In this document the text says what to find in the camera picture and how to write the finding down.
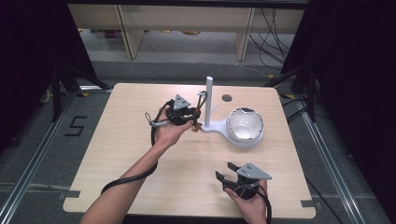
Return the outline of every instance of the black strap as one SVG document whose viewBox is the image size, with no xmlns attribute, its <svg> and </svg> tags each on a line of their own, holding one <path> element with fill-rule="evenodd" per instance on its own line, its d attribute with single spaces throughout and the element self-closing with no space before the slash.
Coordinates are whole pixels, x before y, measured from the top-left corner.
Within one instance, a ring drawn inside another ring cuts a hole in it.
<svg viewBox="0 0 396 224">
<path fill-rule="evenodd" d="M 267 224 L 271 224 L 272 220 L 272 206 L 270 204 L 270 201 L 268 200 L 268 195 L 265 189 L 259 185 L 259 187 L 264 191 L 264 194 L 260 193 L 258 190 L 255 190 L 257 194 L 259 194 L 262 199 L 264 200 L 265 204 L 267 205 Z"/>
<path fill-rule="evenodd" d="M 151 167 L 151 169 L 149 169 L 147 172 L 145 172 L 141 175 L 134 175 L 134 176 L 125 177 L 122 179 L 117 179 L 117 180 L 111 181 L 110 183 L 105 185 L 105 187 L 102 189 L 101 194 L 103 194 L 106 190 L 108 190 L 114 186 L 117 186 L 120 184 L 125 184 L 125 183 L 132 182 L 132 181 L 136 181 L 139 179 L 143 179 L 143 178 L 151 175 L 152 173 L 154 173 L 155 169 L 157 169 L 157 165 L 158 165 L 158 162 L 155 162 L 154 166 Z"/>
<path fill-rule="evenodd" d="M 158 112 L 157 118 L 155 118 L 154 122 L 157 122 L 157 121 L 158 121 L 158 119 L 159 119 L 161 113 L 163 112 L 163 110 L 165 109 L 165 107 L 166 107 L 167 105 L 170 105 L 170 103 L 171 103 L 171 101 L 168 101 L 168 102 L 166 102 L 166 103 L 163 105 L 163 107 L 162 107 L 162 108 L 160 109 L 160 111 Z M 152 128 L 151 128 L 151 144 L 152 144 L 153 146 L 154 146 L 154 143 L 155 143 L 155 131 L 156 131 L 156 128 L 152 127 Z M 128 183 L 128 182 L 132 182 L 132 181 L 136 181 L 136 180 L 139 180 L 139 179 L 143 179 L 143 178 L 145 178 L 145 177 L 148 177 L 149 175 L 151 175 L 152 173 L 154 173 L 155 169 L 157 169 L 157 165 L 158 165 L 158 162 L 156 161 L 155 164 L 154 164 L 154 166 L 151 167 L 151 169 L 149 169 L 147 172 L 145 172 L 145 173 L 143 173 L 143 174 L 141 174 L 141 175 L 134 175 L 134 176 L 125 177 L 125 178 L 122 178 L 122 179 L 117 179 L 117 180 L 111 181 L 110 183 L 108 183 L 108 184 L 105 185 L 105 187 L 102 189 L 101 194 L 103 194 L 106 190 L 108 190 L 108 189 L 110 189 L 110 188 L 112 188 L 112 187 L 114 187 L 114 186 L 117 186 L 117 185 L 120 185 L 120 184 L 125 184 L 125 183 Z"/>
</svg>

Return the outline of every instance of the white pole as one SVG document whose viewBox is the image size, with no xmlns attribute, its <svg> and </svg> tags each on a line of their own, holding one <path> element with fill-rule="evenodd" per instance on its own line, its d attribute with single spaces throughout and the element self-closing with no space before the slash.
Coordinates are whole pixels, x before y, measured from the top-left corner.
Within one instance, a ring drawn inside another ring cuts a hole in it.
<svg viewBox="0 0 396 224">
<path fill-rule="evenodd" d="M 212 87 L 213 77 L 206 77 L 206 102 L 205 102 L 205 127 L 209 127 L 210 122 L 210 107 L 212 106 Z"/>
</svg>

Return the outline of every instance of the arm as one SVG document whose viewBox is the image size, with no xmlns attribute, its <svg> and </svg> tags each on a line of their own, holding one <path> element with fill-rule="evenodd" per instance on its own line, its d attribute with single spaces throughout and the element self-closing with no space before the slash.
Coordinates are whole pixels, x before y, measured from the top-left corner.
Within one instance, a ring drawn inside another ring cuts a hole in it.
<svg viewBox="0 0 396 224">
<path fill-rule="evenodd" d="M 267 191 L 267 180 L 260 180 L 260 185 Z M 256 194 L 253 198 L 249 200 L 244 200 L 234 195 L 231 189 L 225 189 L 227 194 L 231 199 L 238 205 L 241 210 L 242 217 L 249 224 L 266 224 L 266 209 L 262 197 Z"/>
<path fill-rule="evenodd" d="M 162 112 L 160 120 L 166 119 L 166 110 L 167 108 Z M 189 121 L 181 126 L 166 124 L 157 128 L 154 146 L 120 178 L 140 175 L 148 171 L 191 125 L 192 121 Z M 105 191 L 91 205 L 80 223 L 121 223 L 145 179 L 117 185 Z"/>
</svg>

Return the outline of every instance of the glass bowl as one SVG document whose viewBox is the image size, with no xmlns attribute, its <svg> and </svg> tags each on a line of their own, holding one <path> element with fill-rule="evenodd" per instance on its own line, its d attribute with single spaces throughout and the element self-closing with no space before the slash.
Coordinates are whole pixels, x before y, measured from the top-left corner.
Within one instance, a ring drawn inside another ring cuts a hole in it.
<svg viewBox="0 0 396 224">
<path fill-rule="evenodd" d="M 250 108 L 235 109 L 226 124 L 228 135 L 237 142 L 253 142 L 262 133 L 262 117 Z"/>
</svg>

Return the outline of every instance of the human hand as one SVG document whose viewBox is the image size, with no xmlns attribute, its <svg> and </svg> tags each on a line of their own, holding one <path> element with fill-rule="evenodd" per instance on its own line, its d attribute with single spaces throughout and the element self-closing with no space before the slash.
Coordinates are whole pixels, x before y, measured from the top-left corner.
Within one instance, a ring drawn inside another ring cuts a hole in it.
<svg viewBox="0 0 396 224">
<path fill-rule="evenodd" d="M 166 117 L 166 111 L 169 110 L 169 105 L 165 107 L 163 112 L 158 118 L 158 121 L 162 120 L 167 120 L 168 117 Z M 187 123 L 183 125 L 176 126 L 175 124 L 172 124 L 169 122 L 166 125 L 160 126 L 157 128 L 155 136 L 156 136 L 156 144 L 163 144 L 165 148 L 169 148 L 172 145 L 174 145 L 180 136 L 187 131 L 191 125 L 193 124 L 193 121 L 190 120 Z"/>
<path fill-rule="evenodd" d="M 260 185 L 267 191 L 267 180 L 260 180 Z M 232 189 L 225 189 L 231 199 L 238 205 L 241 210 L 242 217 L 249 224 L 262 224 L 267 223 L 266 221 L 266 209 L 267 205 L 259 194 L 256 194 L 249 200 L 244 200 L 238 197 Z M 259 188 L 259 192 L 264 194 L 264 190 Z"/>
</svg>

